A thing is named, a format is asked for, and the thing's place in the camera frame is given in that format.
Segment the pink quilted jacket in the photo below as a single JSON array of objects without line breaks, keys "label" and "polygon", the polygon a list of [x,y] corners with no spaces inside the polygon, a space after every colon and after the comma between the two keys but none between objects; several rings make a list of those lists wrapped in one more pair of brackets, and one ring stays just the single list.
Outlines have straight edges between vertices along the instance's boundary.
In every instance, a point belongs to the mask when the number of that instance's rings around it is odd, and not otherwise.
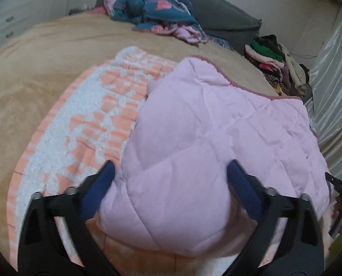
[{"label": "pink quilted jacket", "polygon": [[228,187],[232,160],[284,196],[310,195],[318,218],[326,212],[328,166],[303,102],[249,92],[187,57],[149,83],[98,226],[146,250],[238,253],[256,223]]}]

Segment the dark blue floral duvet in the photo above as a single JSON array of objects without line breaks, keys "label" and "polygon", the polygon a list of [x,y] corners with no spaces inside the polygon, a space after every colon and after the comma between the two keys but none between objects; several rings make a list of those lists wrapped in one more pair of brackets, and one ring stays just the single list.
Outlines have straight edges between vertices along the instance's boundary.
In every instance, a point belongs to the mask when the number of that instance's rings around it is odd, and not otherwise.
[{"label": "dark blue floral duvet", "polygon": [[133,29],[160,36],[174,36],[191,45],[208,42],[190,0],[103,0],[114,21],[133,24]]}]

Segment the tan bed cover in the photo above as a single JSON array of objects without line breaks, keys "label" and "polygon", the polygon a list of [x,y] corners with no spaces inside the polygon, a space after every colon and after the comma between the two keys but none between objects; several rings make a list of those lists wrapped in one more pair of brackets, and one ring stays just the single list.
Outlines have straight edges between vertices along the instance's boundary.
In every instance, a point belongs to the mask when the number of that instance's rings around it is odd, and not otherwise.
[{"label": "tan bed cover", "polygon": [[61,93],[84,70],[137,46],[180,61],[202,55],[239,85],[266,95],[274,90],[239,53],[209,42],[198,47],[171,36],[134,31],[100,14],[38,24],[0,48],[0,245],[7,241],[6,201],[16,163]]}]

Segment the grey headboard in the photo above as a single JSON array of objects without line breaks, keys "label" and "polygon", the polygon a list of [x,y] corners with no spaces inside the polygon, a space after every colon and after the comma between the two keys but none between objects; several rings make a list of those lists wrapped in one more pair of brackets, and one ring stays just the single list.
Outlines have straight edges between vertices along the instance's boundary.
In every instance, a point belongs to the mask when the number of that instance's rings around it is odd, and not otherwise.
[{"label": "grey headboard", "polygon": [[204,32],[226,40],[240,54],[244,54],[244,47],[257,36],[261,27],[261,20],[225,0],[189,1]]}]

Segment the white satin curtain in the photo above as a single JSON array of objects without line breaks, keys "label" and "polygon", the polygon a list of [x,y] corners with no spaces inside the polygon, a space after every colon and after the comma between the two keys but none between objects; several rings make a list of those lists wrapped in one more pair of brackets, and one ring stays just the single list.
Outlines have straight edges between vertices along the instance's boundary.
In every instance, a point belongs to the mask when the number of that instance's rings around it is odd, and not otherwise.
[{"label": "white satin curtain", "polygon": [[310,71],[310,121],[330,173],[342,180],[342,6]]}]

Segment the orange white fleece blanket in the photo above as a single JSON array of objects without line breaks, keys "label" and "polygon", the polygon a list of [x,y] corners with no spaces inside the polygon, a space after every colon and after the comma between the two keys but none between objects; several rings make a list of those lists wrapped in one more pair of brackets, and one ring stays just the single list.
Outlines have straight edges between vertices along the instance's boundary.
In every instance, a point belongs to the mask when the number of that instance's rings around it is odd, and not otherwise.
[{"label": "orange white fleece blanket", "polygon": [[9,260],[17,266],[23,218],[31,195],[63,193],[118,163],[149,81],[164,77],[175,62],[135,46],[84,71],[58,98],[34,132],[12,174],[7,194]]}]

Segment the pile of folded clothes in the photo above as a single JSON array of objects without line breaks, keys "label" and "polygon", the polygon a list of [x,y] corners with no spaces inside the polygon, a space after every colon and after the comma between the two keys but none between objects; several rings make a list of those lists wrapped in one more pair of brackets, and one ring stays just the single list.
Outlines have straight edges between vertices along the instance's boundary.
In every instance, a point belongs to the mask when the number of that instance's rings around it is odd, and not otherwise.
[{"label": "pile of folded clothes", "polygon": [[309,93],[309,69],[299,64],[274,34],[256,36],[245,45],[244,56],[279,96],[304,98]]}]

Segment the green garment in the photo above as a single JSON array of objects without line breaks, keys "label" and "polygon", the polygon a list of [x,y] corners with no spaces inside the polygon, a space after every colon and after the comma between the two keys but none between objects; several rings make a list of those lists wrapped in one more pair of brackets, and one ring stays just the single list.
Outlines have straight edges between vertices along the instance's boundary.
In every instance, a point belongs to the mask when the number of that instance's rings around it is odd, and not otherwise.
[{"label": "green garment", "polygon": [[329,248],[329,258],[328,258],[328,265],[331,265],[332,262],[336,260],[339,254],[342,251],[342,232],[338,235],[336,240],[332,243],[331,247]]}]

